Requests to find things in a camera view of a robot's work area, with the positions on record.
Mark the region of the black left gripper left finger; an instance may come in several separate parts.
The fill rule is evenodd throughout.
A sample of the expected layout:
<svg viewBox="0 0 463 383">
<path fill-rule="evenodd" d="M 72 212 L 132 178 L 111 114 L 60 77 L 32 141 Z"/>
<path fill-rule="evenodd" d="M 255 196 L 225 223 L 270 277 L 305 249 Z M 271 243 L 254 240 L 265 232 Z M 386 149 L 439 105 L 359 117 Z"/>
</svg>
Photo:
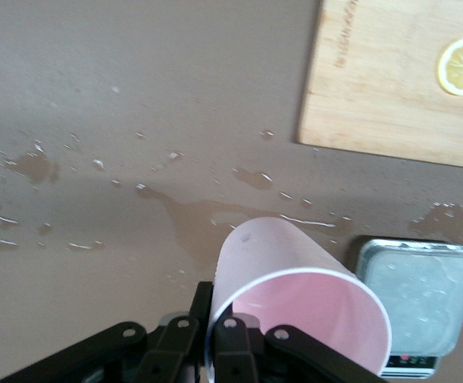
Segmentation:
<svg viewBox="0 0 463 383">
<path fill-rule="evenodd" d="M 199 282 L 190 310 L 166 314 L 154 331 L 120 322 L 0 382 L 198 382 L 212 293 Z"/>
</svg>

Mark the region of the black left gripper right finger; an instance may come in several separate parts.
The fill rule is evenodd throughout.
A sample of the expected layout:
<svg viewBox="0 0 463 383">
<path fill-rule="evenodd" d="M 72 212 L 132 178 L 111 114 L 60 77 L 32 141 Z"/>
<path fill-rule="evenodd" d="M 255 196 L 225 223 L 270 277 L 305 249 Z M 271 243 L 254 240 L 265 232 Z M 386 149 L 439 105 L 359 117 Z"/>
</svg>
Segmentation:
<svg viewBox="0 0 463 383">
<path fill-rule="evenodd" d="M 213 327 L 214 382 L 382 382 L 377 374 L 296 327 L 262 334 L 238 316 Z"/>
</svg>

